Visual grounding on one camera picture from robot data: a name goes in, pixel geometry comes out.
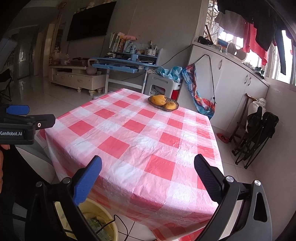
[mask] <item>row of books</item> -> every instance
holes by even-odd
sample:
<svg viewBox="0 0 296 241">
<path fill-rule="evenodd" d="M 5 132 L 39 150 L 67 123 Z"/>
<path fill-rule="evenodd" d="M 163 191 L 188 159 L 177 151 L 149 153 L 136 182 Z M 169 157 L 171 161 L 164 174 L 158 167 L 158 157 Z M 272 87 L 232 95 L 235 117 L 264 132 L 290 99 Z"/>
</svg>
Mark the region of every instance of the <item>row of books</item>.
<svg viewBox="0 0 296 241">
<path fill-rule="evenodd" d="M 109 51 L 110 52 L 124 52 L 131 46 L 130 40 L 124 40 L 124 33 L 111 33 Z"/>
</svg>

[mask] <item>hanging bag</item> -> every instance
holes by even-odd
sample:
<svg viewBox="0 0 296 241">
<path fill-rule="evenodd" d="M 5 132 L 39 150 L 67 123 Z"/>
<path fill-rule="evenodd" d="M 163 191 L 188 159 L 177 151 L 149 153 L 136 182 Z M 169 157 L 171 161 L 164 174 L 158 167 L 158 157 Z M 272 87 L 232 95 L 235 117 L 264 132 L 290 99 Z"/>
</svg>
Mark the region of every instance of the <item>hanging bag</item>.
<svg viewBox="0 0 296 241">
<path fill-rule="evenodd" d="M 210 66 L 211 66 L 211 73 L 212 73 L 214 103 L 208 99 L 201 98 L 197 91 L 195 64 L 204 56 L 209 56 L 209 55 L 204 54 L 198 60 L 196 60 L 193 64 L 187 66 L 185 69 L 182 70 L 182 75 L 186 83 L 187 89 L 193 100 L 193 103 L 196 107 L 197 112 L 211 119 L 215 113 L 216 102 L 215 102 L 214 78 L 213 78 L 212 63 L 211 63 L 210 56 L 209 56 L 209 59 L 210 59 Z"/>
</svg>

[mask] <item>bag strap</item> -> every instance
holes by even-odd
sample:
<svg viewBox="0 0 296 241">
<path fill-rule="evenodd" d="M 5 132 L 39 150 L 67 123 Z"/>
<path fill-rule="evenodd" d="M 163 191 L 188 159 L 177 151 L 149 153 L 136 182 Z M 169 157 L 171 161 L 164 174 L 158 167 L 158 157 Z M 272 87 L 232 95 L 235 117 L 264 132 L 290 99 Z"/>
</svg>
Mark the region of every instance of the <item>bag strap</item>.
<svg viewBox="0 0 296 241">
<path fill-rule="evenodd" d="M 196 60 L 193 64 L 196 64 L 203 56 L 201 56 L 198 60 Z M 212 84 L 213 84 L 213 100 L 214 100 L 214 104 L 216 104 L 215 101 L 215 88 L 214 88 L 214 78 L 213 78 L 213 71 L 212 71 L 212 62 L 211 62 L 211 57 L 209 56 L 210 59 L 210 67 L 211 67 L 211 74 L 212 74 Z"/>
</svg>

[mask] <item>yellow bucket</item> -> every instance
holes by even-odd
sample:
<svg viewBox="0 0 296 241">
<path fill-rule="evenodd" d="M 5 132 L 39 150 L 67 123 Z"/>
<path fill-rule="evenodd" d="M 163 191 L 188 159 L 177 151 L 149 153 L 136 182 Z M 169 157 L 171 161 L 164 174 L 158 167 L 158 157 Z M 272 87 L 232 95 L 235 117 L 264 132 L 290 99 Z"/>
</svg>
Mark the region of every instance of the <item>yellow bucket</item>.
<svg viewBox="0 0 296 241">
<path fill-rule="evenodd" d="M 71 230 L 70 225 L 64 215 L 64 211 L 62 209 L 60 202 L 55 202 L 55 207 L 59 215 L 59 219 L 61 220 L 61 223 L 63 225 L 63 228 L 66 230 Z M 105 223 L 108 223 L 113 220 L 113 217 L 105 208 L 103 208 L 100 204 L 96 203 L 95 201 L 89 198 L 87 198 L 85 202 L 79 205 L 79 209 L 82 213 L 93 213 L 96 216 L 100 216 L 104 219 Z M 106 226 L 104 229 L 111 237 L 113 237 L 113 241 L 118 241 L 118 229 L 115 222 Z M 77 240 L 74 234 L 67 232 L 66 234 L 67 236 Z"/>
</svg>

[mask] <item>gray stool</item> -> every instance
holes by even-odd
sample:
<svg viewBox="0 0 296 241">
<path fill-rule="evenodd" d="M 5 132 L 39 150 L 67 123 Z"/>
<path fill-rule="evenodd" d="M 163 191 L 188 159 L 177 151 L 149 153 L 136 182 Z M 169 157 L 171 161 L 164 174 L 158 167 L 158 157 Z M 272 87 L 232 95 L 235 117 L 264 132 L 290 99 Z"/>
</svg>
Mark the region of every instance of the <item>gray stool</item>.
<svg viewBox="0 0 296 241">
<path fill-rule="evenodd" d="M 147 83 L 145 87 L 145 95 L 153 95 L 151 93 L 152 86 L 158 86 L 165 89 L 165 97 L 171 98 L 172 92 L 174 90 L 175 82 L 172 79 L 163 78 L 157 74 L 149 74 L 147 78 Z"/>
</svg>

